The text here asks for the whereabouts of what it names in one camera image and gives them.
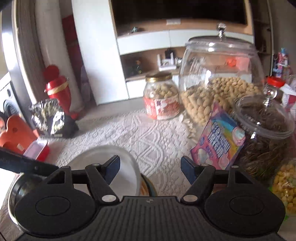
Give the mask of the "yellow snack bag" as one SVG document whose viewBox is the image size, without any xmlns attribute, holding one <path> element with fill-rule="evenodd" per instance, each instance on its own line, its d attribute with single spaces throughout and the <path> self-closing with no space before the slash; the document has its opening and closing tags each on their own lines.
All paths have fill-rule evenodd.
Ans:
<svg viewBox="0 0 296 241">
<path fill-rule="evenodd" d="M 284 204 L 286 214 L 295 216 L 295 158 L 283 164 L 273 179 L 272 193 Z"/>
</svg>

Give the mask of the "stainless steel bowl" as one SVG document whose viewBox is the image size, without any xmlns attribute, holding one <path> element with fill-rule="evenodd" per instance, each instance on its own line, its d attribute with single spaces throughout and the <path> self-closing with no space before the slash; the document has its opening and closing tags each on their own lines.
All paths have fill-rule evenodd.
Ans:
<svg viewBox="0 0 296 241">
<path fill-rule="evenodd" d="M 16 204 L 29 192 L 34 190 L 46 177 L 21 173 L 15 180 L 8 196 L 8 213 L 14 224 L 18 224 L 15 217 Z"/>
</svg>

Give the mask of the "cream bowl yellow rim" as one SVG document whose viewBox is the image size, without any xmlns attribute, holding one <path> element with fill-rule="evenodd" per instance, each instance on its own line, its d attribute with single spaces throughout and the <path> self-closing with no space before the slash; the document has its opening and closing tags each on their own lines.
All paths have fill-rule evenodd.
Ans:
<svg viewBox="0 0 296 241">
<path fill-rule="evenodd" d="M 149 178 L 141 174 L 140 196 L 156 197 L 157 195 L 157 191 Z"/>
</svg>

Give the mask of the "orange plastic stool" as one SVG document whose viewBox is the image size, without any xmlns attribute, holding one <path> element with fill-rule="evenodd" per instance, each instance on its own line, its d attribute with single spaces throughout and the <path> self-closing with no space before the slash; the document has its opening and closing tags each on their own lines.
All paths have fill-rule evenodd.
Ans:
<svg viewBox="0 0 296 241">
<path fill-rule="evenodd" d="M 28 124 L 17 115 L 12 115 L 6 122 L 6 129 L 1 133 L 1 147 L 23 154 L 38 137 Z"/>
</svg>

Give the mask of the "white lace tablecloth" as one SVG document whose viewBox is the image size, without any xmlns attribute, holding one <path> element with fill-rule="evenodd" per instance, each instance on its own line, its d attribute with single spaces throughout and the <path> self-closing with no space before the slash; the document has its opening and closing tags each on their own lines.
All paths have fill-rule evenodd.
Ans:
<svg viewBox="0 0 296 241">
<path fill-rule="evenodd" d="M 46 162 L 65 166 L 76 156 L 97 146 L 112 145 L 128 151 L 139 170 L 152 182 L 158 195 L 181 197 L 189 181 L 180 168 L 182 156 L 190 156 L 199 133 L 180 115 L 153 120 L 143 110 L 77 122 L 73 138 L 50 138 Z"/>
</svg>

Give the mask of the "white enamel bowl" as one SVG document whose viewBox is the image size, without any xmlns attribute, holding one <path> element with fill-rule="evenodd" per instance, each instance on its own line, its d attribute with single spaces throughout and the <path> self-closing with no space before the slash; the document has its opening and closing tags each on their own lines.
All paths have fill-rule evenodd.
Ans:
<svg viewBox="0 0 296 241">
<path fill-rule="evenodd" d="M 125 149 L 104 145 L 89 149 L 68 164 L 72 170 L 83 170 L 91 164 L 104 165 L 111 157 L 119 156 L 119 161 L 111 164 L 106 173 L 111 173 L 113 179 L 107 178 L 107 183 L 119 199 L 124 196 L 139 196 L 141 174 L 134 157 Z"/>
</svg>

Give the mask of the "orange pumpkin toy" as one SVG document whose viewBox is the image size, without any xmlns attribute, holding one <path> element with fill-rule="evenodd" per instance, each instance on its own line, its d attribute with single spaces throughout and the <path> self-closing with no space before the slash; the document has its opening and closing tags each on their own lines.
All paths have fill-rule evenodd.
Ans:
<svg viewBox="0 0 296 241">
<path fill-rule="evenodd" d="M 226 59 L 226 65 L 230 67 L 235 67 L 237 64 L 237 59 L 236 57 L 230 57 Z"/>
</svg>

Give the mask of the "pink marshmallow bag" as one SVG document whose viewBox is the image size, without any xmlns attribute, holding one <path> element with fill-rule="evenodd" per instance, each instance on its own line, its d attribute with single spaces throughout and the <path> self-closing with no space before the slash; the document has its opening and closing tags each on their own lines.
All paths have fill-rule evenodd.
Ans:
<svg viewBox="0 0 296 241">
<path fill-rule="evenodd" d="M 198 165 L 209 164 L 217 170 L 228 170 L 245 140 L 245 131 L 215 102 L 196 146 L 191 149 L 191 156 Z"/>
</svg>

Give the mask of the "glass jar dark seeds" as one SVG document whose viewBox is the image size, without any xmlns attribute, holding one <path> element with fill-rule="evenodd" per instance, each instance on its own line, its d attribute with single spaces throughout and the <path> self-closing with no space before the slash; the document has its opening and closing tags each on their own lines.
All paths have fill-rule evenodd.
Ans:
<svg viewBox="0 0 296 241">
<path fill-rule="evenodd" d="M 261 183 L 268 183 L 293 155 L 295 121 L 275 100 L 277 93 L 266 85 L 263 94 L 237 99 L 231 114 L 246 136 L 234 163 Z"/>
</svg>

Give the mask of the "green toy tractor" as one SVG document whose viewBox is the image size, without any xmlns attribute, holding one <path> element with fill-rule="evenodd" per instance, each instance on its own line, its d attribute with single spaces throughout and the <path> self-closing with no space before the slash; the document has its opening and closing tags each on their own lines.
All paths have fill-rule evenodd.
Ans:
<svg viewBox="0 0 296 241">
<path fill-rule="evenodd" d="M 131 71 L 131 75 L 139 75 L 142 73 L 142 63 L 140 60 L 135 59 L 132 61 L 132 65 L 131 65 L 132 71 Z"/>
</svg>

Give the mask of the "pink plastic tray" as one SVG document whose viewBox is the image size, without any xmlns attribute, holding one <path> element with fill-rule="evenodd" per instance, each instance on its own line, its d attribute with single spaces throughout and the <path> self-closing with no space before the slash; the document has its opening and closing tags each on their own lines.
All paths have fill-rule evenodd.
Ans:
<svg viewBox="0 0 296 241">
<path fill-rule="evenodd" d="M 35 140 L 24 152 L 24 156 L 40 162 L 46 161 L 50 148 L 47 140 Z"/>
</svg>

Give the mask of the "large glass peanut jar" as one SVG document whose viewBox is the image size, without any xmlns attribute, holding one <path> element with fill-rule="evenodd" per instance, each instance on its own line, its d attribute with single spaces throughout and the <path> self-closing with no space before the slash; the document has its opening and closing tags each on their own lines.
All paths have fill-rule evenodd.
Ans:
<svg viewBox="0 0 296 241">
<path fill-rule="evenodd" d="M 181 102 L 191 121 L 208 122 L 217 102 L 230 113 L 236 99 L 262 94 L 264 73 L 254 44 L 228 37 L 218 23 L 216 36 L 192 37 L 186 43 L 179 71 Z M 235 67 L 226 59 L 236 57 Z"/>
</svg>

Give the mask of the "small peanut jar gold lid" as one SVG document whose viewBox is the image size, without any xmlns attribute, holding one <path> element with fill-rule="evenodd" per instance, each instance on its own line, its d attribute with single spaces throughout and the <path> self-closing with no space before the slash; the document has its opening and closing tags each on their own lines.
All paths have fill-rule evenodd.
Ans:
<svg viewBox="0 0 296 241">
<path fill-rule="evenodd" d="M 176 117 L 180 112 L 179 90 L 170 72 L 145 76 L 144 105 L 147 115 L 158 121 Z"/>
</svg>

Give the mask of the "black television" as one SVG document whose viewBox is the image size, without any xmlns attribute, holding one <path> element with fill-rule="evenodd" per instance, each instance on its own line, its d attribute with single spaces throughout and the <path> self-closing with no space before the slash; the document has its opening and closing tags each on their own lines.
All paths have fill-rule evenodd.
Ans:
<svg viewBox="0 0 296 241">
<path fill-rule="evenodd" d="M 219 20 L 247 24 L 245 3 L 240 0 L 117 0 L 112 1 L 117 24 L 166 19 Z"/>
</svg>

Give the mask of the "washing machine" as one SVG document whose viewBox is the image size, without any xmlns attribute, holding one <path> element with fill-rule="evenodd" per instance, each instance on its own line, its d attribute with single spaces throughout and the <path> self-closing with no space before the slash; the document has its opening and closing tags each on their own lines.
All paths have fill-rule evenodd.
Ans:
<svg viewBox="0 0 296 241">
<path fill-rule="evenodd" d="M 10 73 L 6 73 L 1 78 L 1 112 L 7 116 L 18 115 L 24 120 L 23 113 L 16 99 L 14 87 L 12 85 Z"/>
</svg>

